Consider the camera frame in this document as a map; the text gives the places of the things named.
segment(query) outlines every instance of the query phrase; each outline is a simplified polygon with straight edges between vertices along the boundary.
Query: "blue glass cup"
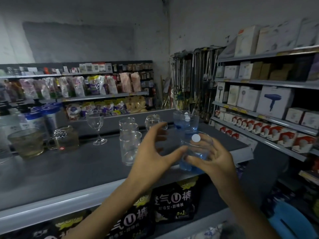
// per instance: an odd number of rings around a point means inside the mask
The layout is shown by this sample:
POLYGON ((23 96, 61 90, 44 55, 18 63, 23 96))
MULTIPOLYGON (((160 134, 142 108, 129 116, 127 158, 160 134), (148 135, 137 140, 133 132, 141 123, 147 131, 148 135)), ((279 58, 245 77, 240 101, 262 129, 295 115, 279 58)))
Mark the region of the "blue glass cup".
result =
POLYGON ((181 146, 183 145, 186 145, 188 149, 180 160, 180 169, 190 171, 196 174, 204 173, 201 169, 187 163, 185 161, 185 157, 194 156, 203 160, 207 160, 210 153, 210 149, 213 145, 212 138, 203 132, 196 132, 192 135, 184 133, 181 138, 181 146))
POLYGON ((186 134, 197 132, 199 116, 192 115, 189 111, 175 111, 173 113, 174 127, 186 134))

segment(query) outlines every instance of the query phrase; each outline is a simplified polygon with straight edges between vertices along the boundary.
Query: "white wall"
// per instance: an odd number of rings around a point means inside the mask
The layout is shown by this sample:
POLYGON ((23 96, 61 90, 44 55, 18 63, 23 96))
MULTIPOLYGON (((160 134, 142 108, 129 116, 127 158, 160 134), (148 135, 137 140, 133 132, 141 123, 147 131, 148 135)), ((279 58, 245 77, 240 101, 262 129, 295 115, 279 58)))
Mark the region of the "white wall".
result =
POLYGON ((34 63, 22 28, 27 21, 132 26, 135 60, 154 61, 155 81, 168 75, 168 18, 161 0, 0 0, 0 64, 34 63))
POLYGON ((254 24, 296 17, 319 19, 318 7, 319 0, 171 0, 170 54, 225 46, 225 37, 232 39, 239 29, 254 24))

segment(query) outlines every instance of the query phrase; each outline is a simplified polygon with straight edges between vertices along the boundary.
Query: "human hand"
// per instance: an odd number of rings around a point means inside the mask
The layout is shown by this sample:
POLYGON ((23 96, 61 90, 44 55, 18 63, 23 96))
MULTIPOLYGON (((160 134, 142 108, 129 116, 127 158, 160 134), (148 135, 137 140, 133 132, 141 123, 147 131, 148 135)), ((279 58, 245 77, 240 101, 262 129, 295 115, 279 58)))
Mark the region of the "human hand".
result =
POLYGON ((226 197, 240 190, 233 157, 217 139, 205 134, 200 134, 200 136, 203 140, 213 140, 208 160, 193 156, 187 156, 185 160, 207 173, 218 189, 220 196, 225 200, 226 197))
POLYGON ((157 182, 164 172, 178 161, 187 150, 186 146, 182 146, 169 155, 161 156, 158 154, 160 149, 155 148, 155 142, 167 139, 165 137, 167 132, 162 129, 165 125, 166 122, 161 122, 152 126, 138 146, 138 152, 127 179, 138 187, 140 193, 145 192, 157 182))

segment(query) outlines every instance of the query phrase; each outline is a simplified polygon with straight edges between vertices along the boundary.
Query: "blue plastic stool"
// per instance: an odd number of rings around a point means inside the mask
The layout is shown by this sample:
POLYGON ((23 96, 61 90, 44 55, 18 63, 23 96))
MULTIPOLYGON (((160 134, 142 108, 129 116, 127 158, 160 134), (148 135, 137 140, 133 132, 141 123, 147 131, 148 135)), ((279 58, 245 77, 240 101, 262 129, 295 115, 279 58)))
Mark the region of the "blue plastic stool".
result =
POLYGON ((283 239, 317 239, 318 235, 307 218, 295 207, 280 201, 269 218, 272 227, 283 239))

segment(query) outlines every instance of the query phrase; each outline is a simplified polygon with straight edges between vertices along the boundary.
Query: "white circular sticker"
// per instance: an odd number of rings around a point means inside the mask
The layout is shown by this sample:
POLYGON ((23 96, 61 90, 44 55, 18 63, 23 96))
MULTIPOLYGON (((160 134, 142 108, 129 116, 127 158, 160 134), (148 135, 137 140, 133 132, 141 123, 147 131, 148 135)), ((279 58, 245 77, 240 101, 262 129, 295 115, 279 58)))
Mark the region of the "white circular sticker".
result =
POLYGON ((200 136, 198 134, 194 134, 192 136, 192 140, 193 140, 193 142, 199 142, 200 141, 200 136))

